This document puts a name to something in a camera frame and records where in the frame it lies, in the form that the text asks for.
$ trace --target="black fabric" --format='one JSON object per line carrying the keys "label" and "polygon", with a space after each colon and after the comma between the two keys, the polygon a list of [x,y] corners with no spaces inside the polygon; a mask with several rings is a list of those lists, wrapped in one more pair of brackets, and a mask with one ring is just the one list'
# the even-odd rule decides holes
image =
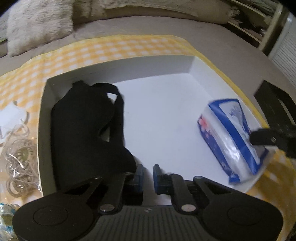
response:
{"label": "black fabric", "polygon": [[[114,104],[107,96],[117,94]],[[79,81],[52,109],[51,148],[56,186],[63,189],[94,176],[135,172],[123,145],[124,101],[116,86]],[[100,134],[110,127],[110,141]]]}

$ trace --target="tissue packet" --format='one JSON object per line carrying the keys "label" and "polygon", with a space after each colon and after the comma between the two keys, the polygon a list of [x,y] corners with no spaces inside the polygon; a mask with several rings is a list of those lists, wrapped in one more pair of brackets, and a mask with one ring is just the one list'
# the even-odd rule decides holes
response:
{"label": "tissue packet", "polygon": [[230,183],[247,181],[258,173],[268,150],[249,142],[251,132],[238,99],[211,102],[197,123]]}

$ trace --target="plastic bag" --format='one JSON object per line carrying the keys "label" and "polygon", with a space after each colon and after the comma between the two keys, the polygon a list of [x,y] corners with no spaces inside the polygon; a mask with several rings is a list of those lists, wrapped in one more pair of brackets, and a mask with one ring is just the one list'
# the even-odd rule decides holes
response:
{"label": "plastic bag", "polygon": [[1,192],[9,193],[13,198],[26,197],[36,189],[40,190],[36,139],[30,136],[25,125],[23,129],[25,132],[15,129],[10,133],[0,156],[2,183],[5,179]]}
{"label": "plastic bag", "polygon": [[230,183],[244,182],[258,173],[268,150],[249,142],[250,129],[237,99],[211,102],[198,126]]}
{"label": "plastic bag", "polygon": [[12,218],[18,209],[17,204],[0,203],[0,241],[17,240],[12,227]]}

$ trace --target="beige bedsheet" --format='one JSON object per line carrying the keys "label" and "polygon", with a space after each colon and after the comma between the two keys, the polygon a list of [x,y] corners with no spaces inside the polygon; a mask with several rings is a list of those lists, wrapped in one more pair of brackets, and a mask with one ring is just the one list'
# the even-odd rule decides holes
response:
{"label": "beige bedsheet", "polygon": [[263,79],[288,92],[296,102],[296,89],[288,79],[261,51],[243,39],[220,25],[168,17],[134,16],[82,24],[63,39],[20,56],[2,57],[0,75],[20,67],[32,57],[75,41],[115,34],[170,34],[182,37],[230,77],[258,109],[253,94]]}

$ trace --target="yellow gingham tablecloth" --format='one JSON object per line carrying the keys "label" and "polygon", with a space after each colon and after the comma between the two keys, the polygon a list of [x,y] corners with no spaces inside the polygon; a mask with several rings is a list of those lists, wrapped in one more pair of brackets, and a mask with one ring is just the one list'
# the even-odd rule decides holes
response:
{"label": "yellow gingham tablecloth", "polygon": [[[262,126],[267,126],[250,100],[223,72],[187,41],[169,35],[118,35],[89,39],[34,57],[20,68],[0,77],[0,109],[16,101],[18,106],[30,113],[27,125],[33,133],[37,133],[41,97],[48,78],[91,64],[151,55],[199,57],[232,87]],[[283,152],[275,154],[265,173],[248,194],[270,202],[281,211],[284,226],[278,241],[284,241],[296,222],[296,174]],[[19,199],[11,199],[7,193],[1,193],[0,201],[24,204],[39,197],[39,192]]]}

